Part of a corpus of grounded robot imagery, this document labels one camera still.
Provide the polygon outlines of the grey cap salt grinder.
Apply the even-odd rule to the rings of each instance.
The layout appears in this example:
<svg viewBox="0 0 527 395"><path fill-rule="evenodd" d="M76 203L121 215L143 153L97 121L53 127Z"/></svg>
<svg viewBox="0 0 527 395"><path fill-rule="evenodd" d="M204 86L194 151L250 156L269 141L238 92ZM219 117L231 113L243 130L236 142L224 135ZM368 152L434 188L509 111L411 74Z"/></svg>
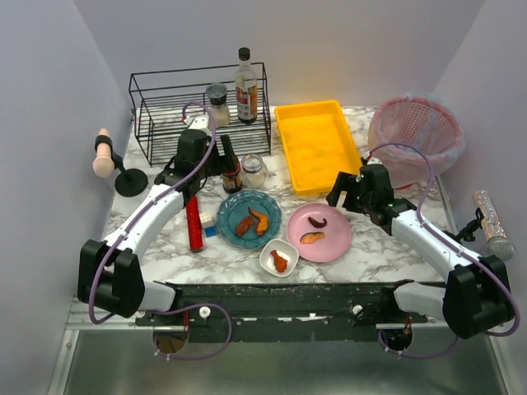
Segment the grey cap salt grinder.
<svg viewBox="0 0 527 395"><path fill-rule="evenodd" d="M206 89L211 113L218 128L224 128L231 121L230 111L226 104L227 88L221 83L212 83Z"/></svg>

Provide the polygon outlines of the clear glass salt jar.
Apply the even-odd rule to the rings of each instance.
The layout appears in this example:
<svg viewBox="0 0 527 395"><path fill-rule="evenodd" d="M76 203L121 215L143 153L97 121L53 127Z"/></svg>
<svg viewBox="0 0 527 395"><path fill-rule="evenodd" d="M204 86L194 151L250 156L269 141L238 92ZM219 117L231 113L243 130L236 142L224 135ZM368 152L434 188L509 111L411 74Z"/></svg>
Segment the clear glass salt jar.
<svg viewBox="0 0 527 395"><path fill-rule="evenodd" d="M241 160L241 178L245 188L257 189L268 178L268 168L260 155L247 155Z"/></svg>

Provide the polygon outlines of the dark sauce glass bottle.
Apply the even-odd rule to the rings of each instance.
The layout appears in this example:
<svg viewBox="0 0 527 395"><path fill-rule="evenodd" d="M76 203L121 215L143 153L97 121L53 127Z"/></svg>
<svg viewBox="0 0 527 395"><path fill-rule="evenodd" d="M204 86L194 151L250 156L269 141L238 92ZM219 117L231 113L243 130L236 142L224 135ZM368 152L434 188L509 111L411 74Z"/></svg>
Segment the dark sauce glass bottle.
<svg viewBox="0 0 527 395"><path fill-rule="evenodd" d="M238 49L240 66L235 73L237 116L242 123L251 124L258 116L257 76L250 64L250 49Z"/></svg>

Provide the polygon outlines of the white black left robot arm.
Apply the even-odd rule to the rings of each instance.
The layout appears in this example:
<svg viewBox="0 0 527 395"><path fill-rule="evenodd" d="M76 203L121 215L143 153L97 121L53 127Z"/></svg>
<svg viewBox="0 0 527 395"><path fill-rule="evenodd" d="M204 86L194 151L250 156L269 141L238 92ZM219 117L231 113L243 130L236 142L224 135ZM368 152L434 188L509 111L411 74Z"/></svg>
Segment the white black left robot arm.
<svg viewBox="0 0 527 395"><path fill-rule="evenodd" d="M197 194L204 179L236 166L229 136L216 138L192 128L181 133L176 154L135 212L104 240L89 239L81 248L77 297L87 304L93 323L104 321L95 316L96 309L129 318L137 311L172 308L175 289L144 281L139 261L167 222Z"/></svg>

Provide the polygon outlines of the red lid sauce jar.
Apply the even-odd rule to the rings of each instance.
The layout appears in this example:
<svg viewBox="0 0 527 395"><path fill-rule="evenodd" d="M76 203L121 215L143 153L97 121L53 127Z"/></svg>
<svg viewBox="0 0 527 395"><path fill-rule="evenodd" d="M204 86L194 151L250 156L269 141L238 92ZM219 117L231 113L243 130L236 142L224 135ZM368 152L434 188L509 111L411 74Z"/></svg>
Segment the red lid sauce jar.
<svg viewBox="0 0 527 395"><path fill-rule="evenodd" d="M226 193L237 193L243 188L240 176L241 166L237 161L234 165L225 166L222 170L222 187Z"/></svg>

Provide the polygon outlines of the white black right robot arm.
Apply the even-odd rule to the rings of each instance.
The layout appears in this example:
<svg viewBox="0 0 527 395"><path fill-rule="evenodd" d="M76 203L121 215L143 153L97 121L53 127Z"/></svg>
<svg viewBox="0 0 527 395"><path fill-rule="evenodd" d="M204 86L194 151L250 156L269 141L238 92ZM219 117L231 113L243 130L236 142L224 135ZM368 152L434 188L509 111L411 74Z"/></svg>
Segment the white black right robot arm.
<svg viewBox="0 0 527 395"><path fill-rule="evenodd" d="M465 248L426 220L419 207L396 198L389 172L382 164L363 165L358 174L339 172L327 203L339 202L346 211L368 216L387 235L407 244L430 264L445 282L444 287L415 281L393 290L397 308L445 321L462 339L480 333L494 335L494 328L520 324L505 263L494 255L483 257Z"/></svg>

